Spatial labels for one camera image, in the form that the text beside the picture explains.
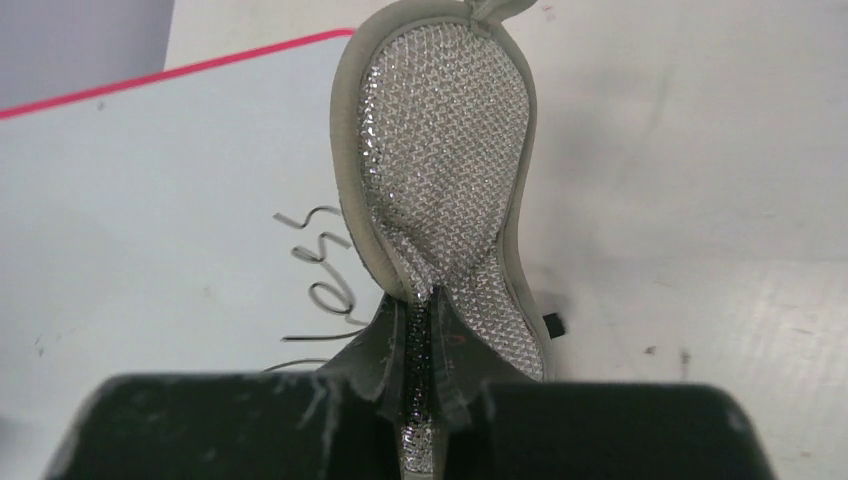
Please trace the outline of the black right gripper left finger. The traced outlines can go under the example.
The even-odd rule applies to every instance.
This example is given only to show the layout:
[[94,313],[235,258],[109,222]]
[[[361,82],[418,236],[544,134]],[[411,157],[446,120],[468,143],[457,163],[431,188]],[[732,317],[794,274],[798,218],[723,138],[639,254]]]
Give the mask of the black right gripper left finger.
[[48,479],[397,479],[406,303],[315,371],[133,374],[82,403]]

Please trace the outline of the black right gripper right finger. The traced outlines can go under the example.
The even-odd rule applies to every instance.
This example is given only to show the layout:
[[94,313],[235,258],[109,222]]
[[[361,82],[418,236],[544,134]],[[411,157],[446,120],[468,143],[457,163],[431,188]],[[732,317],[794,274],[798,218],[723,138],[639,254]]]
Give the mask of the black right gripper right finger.
[[540,383],[430,303],[440,479],[770,479],[756,431],[724,391],[682,383]]

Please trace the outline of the pink-framed whiteboard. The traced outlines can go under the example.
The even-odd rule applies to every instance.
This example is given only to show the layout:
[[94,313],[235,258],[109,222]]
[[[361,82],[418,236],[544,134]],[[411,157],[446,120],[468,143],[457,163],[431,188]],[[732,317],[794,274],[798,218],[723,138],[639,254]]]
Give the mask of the pink-framed whiteboard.
[[1,114],[1,475],[124,373],[313,368],[381,291],[329,145],[336,29]]

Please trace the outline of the grey eraser cloth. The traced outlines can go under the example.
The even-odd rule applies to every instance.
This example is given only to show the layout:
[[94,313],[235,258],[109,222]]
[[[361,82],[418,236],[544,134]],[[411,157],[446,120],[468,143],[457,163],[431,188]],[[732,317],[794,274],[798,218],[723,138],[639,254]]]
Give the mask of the grey eraser cloth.
[[526,1],[397,1],[347,44],[330,140],[341,212],[383,290],[392,334],[376,382],[398,475],[440,479],[449,432],[486,381],[550,381],[551,335],[522,268],[532,73],[504,21]]

